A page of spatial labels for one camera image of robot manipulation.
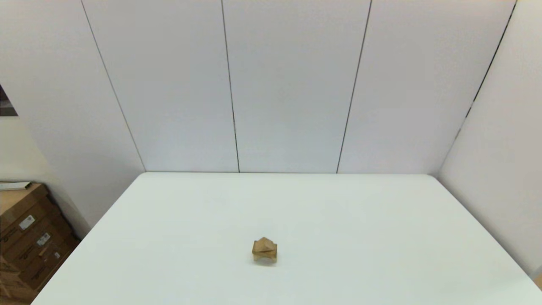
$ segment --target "white label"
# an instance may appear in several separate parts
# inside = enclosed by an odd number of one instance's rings
[[[45,233],[37,240],[36,244],[41,247],[49,240],[49,238],[51,238],[51,235],[49,235],[49,233]]]
[[[21,229],[26,230],[31,224],[33,224],[36,221],[32,215],[28,215],[21,223],[19,224],[19,227]]]

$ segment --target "table surface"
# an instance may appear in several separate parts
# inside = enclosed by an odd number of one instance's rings
[[[252,259],[254,240],[278,262]],[[426,175],[146,173],[33,305],[540,305]]]

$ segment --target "wall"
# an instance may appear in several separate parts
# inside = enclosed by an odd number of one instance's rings
[[[77,0],[0,1],[0,84],[94,226],[145,171]]]
[[[75,233],[84,237],[90,226],[53,174],[23,122],[18,117],[0,117],[0,130],[0,181],[45,183]]]
[[[240,172],[336,173],[369,0],[225,0]]]
[[[221,1],[83,3],[145,169],[238,172]]]
[[[514,0],[375,0],[339,173],[438,173]]]
[[[542,1],[522,0],[440,181],[531,276],[542,271]]]

